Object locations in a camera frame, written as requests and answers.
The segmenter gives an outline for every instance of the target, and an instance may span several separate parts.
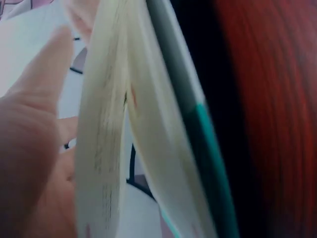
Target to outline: book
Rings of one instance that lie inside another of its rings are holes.
[[[125,190],[126,94],[136,151],[174,235],[216,238],[145,0],[101,0],[84,72],[75,158],[78,237],[116,237]]]
[[[169,0],[147,0],[217,233],[238,238],[233,199],[206,98]]]

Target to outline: red object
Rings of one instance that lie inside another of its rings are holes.
[[[317,237],[317,1],[213,6],[232,58],[265,232]]]

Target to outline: teal stripe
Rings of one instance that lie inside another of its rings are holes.
[[[162,218],[164,219],[164,221],[166,222],[168,228],[170,229],[170,231],[173,233],[173,236],[175,238],[179,238],[179,234],[177,232],[177,230],[175,229],[175,227],[173,226],[173,224],[170,222],[169,218],[166,216],[165,212],[163,210],[161,210],[161,214],[162,214]]]
[[[185,117],[200,178],[220,238],[238,238],[233,200],[212,121],[203,104]]]

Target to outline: book page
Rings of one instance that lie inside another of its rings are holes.
[[[101,0],[84,69],[75,157],[79,238],[114,238],[120,215],[126,0]]]
[[[145,1],[130,1],[128,9],[128,110],[134,145],[150,189],[180,237],[215,238],[194,156]],[[206,208],[203,216],[197,211],[198,205]]]

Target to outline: hand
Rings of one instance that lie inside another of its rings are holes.
[[[0,237],[76,237],[74,149],[77,118],[57,119],[73,54],[62,27],[0,99]]]
[[[89,45],[99,2],[100,0],[62,0],[66,15],[86,46]]]

